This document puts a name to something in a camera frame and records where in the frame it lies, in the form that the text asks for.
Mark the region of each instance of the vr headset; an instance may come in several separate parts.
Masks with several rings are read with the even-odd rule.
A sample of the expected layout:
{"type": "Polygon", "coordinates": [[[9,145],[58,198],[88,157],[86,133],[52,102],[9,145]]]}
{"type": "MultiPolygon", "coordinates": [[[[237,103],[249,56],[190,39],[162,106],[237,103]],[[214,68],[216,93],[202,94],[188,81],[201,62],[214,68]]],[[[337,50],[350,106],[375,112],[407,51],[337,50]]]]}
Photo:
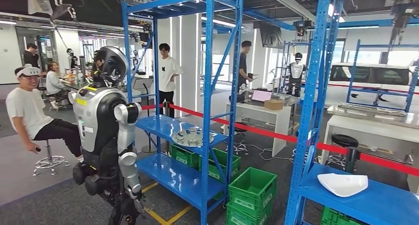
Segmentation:
{"type": "Polygon", "coordinates": [[[19,72],[16,73],[17,77],[20,77],[22,75],[25,76],[39,76],[39,74],[41,74],[41,70],[39,68],[36,67],[25,67],[24,69],[20,70],[19,72]]]}

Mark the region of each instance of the robot on stand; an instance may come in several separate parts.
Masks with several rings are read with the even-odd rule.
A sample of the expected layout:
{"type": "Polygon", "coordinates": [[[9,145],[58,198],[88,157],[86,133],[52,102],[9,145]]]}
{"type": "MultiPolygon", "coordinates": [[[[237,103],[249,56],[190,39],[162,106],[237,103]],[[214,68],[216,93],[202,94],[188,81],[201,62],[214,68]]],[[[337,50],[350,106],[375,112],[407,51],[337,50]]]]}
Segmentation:
{"type": "Polygon", "coordinates": [[[288,66],[288,70],[290,72],[287,89],[288,95],[292,95],[293,89],[295,89],[294,96],[300,97],[302,73],[307,70],[307,67],[301,63],[301,60],[302,54],[296,53],[295,62],[288,66]]]}
{"type": "Polygon", "coordinates": [[[126,217],[126,223],[133,225],[140,214],[135,203],[142,198],[133,146],[141,106],[128,103],[113,88],[129,72],[122,52],[106,46],[99,53],[104,64],[101,71],[92,72],[93,84],[69,93],[84,156],[84,162],[73,168],[73,179],[84,183],[90,195],[98,194],[113,206],[108,224],[119,225],[126,217]]]}

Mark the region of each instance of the white bowl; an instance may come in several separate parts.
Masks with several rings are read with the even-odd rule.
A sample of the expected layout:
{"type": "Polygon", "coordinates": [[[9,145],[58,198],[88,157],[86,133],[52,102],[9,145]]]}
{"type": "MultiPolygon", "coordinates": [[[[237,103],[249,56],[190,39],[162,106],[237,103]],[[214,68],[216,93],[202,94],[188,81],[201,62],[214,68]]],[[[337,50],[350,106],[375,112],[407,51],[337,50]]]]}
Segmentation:
{"type": "Polygon", "coordinates": [[[317,175],[320,184],[339,197],[349,197],[368,187],[368,176],[338,175],[335,173],[317,175]]]}

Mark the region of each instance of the white t-shirt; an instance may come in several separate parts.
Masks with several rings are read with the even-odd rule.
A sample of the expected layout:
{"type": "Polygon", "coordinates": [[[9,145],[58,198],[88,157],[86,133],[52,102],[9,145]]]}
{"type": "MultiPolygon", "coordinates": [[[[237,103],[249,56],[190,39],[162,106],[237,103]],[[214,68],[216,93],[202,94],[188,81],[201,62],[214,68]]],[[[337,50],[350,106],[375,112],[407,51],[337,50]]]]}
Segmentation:
{"type": "Polygon", "coordinates": [[[23,125],[30,139],[34,139],[45,125],[52,122],[53,118],[43,113],[45,104],[39,90],[32,91],[15,88],[6,98],[7,113],[14,130],[14,117],[23,117],[23,125]]]}
{"type": "Polygon", "coordinates": [[[58,75],[54,71],[49,71],[46,74],[46,91],[48,94],[56,94],[64,88],[64,85],[60,82],[58,75]]]}
{"type": "Polygon", "coordinates": [[[170,56],[163,59],[159,58],[159,89],[161,91],[169,92],[176,90],[176,83],[171,82],[170,79],[173,74],[182,74],[183,69],[170,56]]]}

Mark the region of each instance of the laptop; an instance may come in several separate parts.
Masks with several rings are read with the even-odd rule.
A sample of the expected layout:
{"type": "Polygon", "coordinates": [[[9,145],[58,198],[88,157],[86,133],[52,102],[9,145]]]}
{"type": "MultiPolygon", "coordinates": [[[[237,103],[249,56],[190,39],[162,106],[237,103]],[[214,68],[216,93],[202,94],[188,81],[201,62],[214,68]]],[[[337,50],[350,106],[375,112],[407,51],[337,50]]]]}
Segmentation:
{"type": "Polygon", "coordinates": [[[262,90],[254,90],[253,95],[251,96],[251,104],[264,106],[266,100],[270,100],[272,96],[272,92],[270,91],[262,91],[262,90]]]}

